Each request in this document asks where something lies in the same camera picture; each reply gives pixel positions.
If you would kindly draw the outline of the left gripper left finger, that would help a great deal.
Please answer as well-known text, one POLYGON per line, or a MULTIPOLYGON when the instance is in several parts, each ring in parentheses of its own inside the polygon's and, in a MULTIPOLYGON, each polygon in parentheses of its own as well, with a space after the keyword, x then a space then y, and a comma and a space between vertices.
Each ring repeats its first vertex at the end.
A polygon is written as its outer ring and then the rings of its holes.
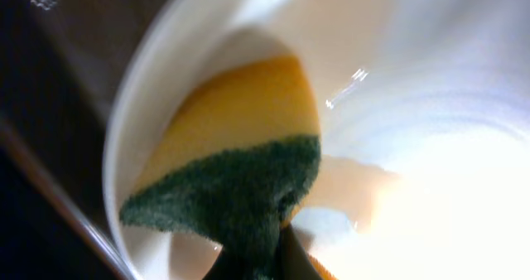
POLYGON ((203 280, 244 280, 250 272, 251 266, 244 258, 222 249, 203 280))

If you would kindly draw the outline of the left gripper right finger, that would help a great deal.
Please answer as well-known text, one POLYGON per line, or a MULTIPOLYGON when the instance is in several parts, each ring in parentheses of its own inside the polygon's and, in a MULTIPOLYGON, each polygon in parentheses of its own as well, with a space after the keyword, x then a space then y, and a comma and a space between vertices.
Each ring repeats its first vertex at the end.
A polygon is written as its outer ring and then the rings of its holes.
POLYGON ((291 225, 280 233, 277 255, 282 280, 322 280, 291 225))

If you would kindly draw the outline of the green and yellow sponge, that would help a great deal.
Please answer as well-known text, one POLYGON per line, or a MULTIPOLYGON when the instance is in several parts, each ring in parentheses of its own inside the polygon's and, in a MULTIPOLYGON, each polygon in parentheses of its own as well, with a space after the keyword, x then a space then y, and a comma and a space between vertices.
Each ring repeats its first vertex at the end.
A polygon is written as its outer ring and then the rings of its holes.
POLYGON ((185 99, 124 200, 125 226, 220 244, 223 279, 279 279, 282 230, 321 160, 316 102, 295 56, 213 76, 185 99))

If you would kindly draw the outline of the pale blue-white plate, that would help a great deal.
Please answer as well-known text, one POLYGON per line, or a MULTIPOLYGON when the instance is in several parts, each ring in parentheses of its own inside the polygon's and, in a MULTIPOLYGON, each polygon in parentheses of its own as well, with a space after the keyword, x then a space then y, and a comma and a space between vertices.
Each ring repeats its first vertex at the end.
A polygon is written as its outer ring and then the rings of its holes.
POLYGON ((278 56, 301 62, 320 123, 320 168, 287 223, 314 268, 528 278, 529 0, 168 0, 104 147, 108 223, 134 278, 203 279, 218 258, 216 242, 118 211, 195 89, 278 56))

